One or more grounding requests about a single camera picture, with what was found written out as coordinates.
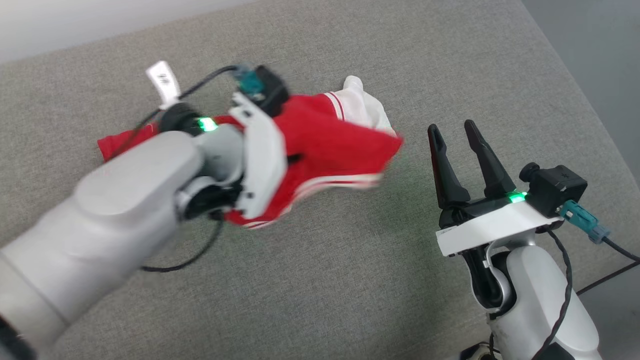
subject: gray wall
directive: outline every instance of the gray wall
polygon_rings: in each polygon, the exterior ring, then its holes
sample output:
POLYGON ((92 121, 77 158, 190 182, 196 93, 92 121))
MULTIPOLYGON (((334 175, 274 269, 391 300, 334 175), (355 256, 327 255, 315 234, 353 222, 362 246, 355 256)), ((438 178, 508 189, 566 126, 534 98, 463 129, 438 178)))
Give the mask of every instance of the gray wall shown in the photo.
POLYGON ((640 1, 522 2, 640 181, 640 1))
POLYGON ((0 63, 250 1, 0 0, 0 63))

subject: white tag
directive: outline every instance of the white tag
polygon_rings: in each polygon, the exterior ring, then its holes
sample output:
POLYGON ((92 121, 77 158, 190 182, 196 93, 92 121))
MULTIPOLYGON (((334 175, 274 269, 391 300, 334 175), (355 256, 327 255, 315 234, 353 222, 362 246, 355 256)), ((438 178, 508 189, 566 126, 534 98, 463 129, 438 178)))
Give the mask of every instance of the white tag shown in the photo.
POLYGON ((166 61, 159 61, 147 69, 147 76, 153 82, 162 98, 162 105, 160 105, 162 110, 166 110, 179 102, 180 86, 166 61))
POLYGON ((436 231, 436 239, 437 239, 437 238, 439 238, 439 237, 440 237, 440 235, 442 235, 442 234, 446 233, 447 231, 453 230, 453 229, 455 229, 455 228, 457 228, 457 227, 458 227, 458 226, 456 225, 456 226, 452 226, 452 227, 448 227, 448 228, 446 228, 446 229, 442 229, 442 230, 438 230, 438 231, 436 231))

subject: gray fabric surface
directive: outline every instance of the gray fabric surface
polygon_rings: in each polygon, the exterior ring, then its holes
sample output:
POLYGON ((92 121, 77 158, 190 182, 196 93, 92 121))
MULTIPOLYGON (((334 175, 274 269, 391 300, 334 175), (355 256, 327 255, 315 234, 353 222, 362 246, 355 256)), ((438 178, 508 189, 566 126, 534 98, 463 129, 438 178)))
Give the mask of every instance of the gray fabric surface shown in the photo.
MULTIPOLYGON (((517 0, 263 0, 5 65, 0 243, 100 164, 96 139, 157 106, 144 70, 161 59, 182 86, 237 61, 270 64, 306 94, 360 76, 406 143, 376 190, 317 194, 266 229, 228 226, 184 271, 136 274, 76 323, 53 357, 435 359, 486 339, 465 265, 442 257, 435 241, 432 122, 473 195, 484 186, 465 119, 477 122, 514 180, 529 161, 585 177, 584 205, 640 252, 640 192, 517 0)), ((223 113, 231 89, 219 81, 192 103, 223 113)), ((211 230, 185 226, 152 262, 186 258, 211 230)), ((627 264, 576 229, 558 233, 577 289, 627 264)), ((549 239, 540 243, 560 260, 549 239)))

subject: white sleeve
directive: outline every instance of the white sleeve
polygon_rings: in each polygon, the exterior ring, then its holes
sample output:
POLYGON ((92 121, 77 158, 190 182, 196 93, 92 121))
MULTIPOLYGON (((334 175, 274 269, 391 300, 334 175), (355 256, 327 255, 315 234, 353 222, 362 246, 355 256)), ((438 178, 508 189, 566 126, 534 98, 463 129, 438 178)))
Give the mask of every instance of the white sleeve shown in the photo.
POLYGON ((331 100, 338 119, 396 135, 382 103, 364 91, 360 78, 348 76, 342 90, 325 95, 331 100))

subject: green led indicator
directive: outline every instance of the green led indicator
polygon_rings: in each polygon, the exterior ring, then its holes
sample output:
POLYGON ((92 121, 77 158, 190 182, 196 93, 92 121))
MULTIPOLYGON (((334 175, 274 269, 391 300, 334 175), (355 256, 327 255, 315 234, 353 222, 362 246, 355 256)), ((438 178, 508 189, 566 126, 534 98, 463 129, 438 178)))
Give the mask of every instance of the green led indicator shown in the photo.
POLYGON ((198 119, 198 126, 205 132, 214 131, 218 128, 218 125, 210 117, 201 117, 198 119))
POLYGON ((527 196, 527 193, 523 192, 523 193, 509 193, 509 200, 511 200, 511 203, 514 202, 520 202, 520 201, 524 201, 525 200, 525 196, 527 196))

